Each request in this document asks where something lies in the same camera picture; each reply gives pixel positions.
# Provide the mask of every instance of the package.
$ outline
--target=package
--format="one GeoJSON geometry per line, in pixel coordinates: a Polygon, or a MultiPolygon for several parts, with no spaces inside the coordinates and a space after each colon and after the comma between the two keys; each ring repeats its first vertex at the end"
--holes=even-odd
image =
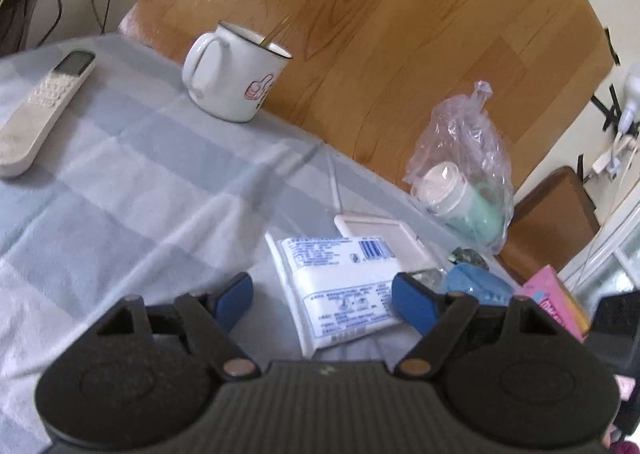
{"type": "Polygon", "coordinates": [[[470,244],[498,254],[513,217],[513,187],[510,158],[482,109],[491,95],[487,82],[477,82],[470,97],[434,108],[404,181],[422,208],[470,244]]]}
{"type": "Polygon", "coordinates": [[[446,251],[431,241],[421,240],[404,221],[349,212],[338,214],[334,222],[345,238],[382,238],[400,263],[401,272],[427,272],[427,276],[442,278],[450,269],[446,251]]]}
{"type": "Polygon", "coordinates": [[[575,321],[571,310],[566,304],[564,292],[560,288],[561,281],[551,266],[545,266],[531,277],[518,292],[532,298],[538,306],[553,317],[571,335],[582,342],[583,336],[580,326],[575,321]]]}
{"type": "Polygon", "coordinates": [[[401,267],[382,238],[266,239],[303,357],[401,321],[391,306],[401,267]]]}

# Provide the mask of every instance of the thumbs up print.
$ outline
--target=thumbs up print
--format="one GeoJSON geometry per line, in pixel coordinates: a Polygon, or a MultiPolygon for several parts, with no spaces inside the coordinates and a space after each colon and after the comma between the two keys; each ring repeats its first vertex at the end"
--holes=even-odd
{"type": "Polygon", "coordinates": [[[273,75],[271,73],[260,81],[254,80],[244,92],[244,98],[247,100],[260,100],[271,88],[271,81],[273,81],[273,75]]]}

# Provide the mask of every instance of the white lid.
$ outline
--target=white lid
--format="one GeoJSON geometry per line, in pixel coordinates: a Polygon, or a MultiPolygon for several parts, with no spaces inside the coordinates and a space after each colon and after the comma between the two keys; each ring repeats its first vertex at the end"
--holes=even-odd
{"type": "Polygon", "coordinates": [[[404,222],[369,216],[368,214],[339,214],[335,226],[345,238],[376,236],[388,244],[403,272],[418,272],[430,268],[446,268],[449,264],[445,250],[433,243],[424,244],[404,222]]]}
{"type": "Polygon", "coordinates": [[[466,191],[466,178],[451,161],[437,164],[425,174],[412,193],[436,214],[446,214],[460,203],[466,191]]]}

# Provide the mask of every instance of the screw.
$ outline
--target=screw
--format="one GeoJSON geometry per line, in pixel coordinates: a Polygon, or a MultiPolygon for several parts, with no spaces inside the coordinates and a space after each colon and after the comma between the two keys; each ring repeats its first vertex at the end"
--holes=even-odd
{"type": "Polygon", "coordinates": [[[229,376],[248,376],[255,371],[255,364],[248,358],[232,358],[223,364],[222,370],[229,376]]]}
{"type": "Polygon", "coordinates": [[[431,364],[421,358],[408,358],[400,363],[400,370],[408,376],[424,376],[431,371],[431,364]]]}

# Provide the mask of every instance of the brown chair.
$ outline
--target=brown chair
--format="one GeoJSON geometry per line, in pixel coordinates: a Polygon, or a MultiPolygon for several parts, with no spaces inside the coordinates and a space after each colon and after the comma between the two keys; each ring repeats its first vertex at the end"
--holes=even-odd
{"type": "Polygon", "coordinates": [[[516,205],[500,262],[521,284],[548,264],[559,272],[598,232],[594,210],[573,169],[557,169],[516,205]]]}

